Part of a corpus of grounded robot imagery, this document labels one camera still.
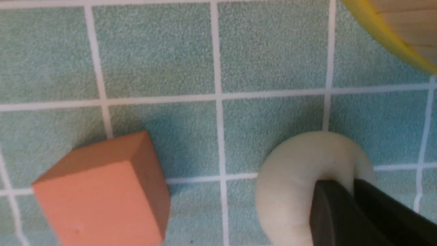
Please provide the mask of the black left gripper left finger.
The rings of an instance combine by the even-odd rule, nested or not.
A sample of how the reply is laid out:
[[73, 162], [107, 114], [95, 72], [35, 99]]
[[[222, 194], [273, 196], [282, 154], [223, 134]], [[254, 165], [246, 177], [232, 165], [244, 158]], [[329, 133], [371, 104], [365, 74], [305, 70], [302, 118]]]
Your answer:
[[314, 246], [393, 245], [336, 181], [316, 182], [309, 222]]

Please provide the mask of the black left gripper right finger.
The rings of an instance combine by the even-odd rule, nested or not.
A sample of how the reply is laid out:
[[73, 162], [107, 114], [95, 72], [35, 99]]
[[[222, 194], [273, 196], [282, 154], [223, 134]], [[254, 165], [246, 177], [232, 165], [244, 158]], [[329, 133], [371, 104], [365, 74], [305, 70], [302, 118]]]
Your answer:
[[395, 246], [435, 246], [437, 226], [374, 185], [354, 180], [354, 198], [366, 217]]

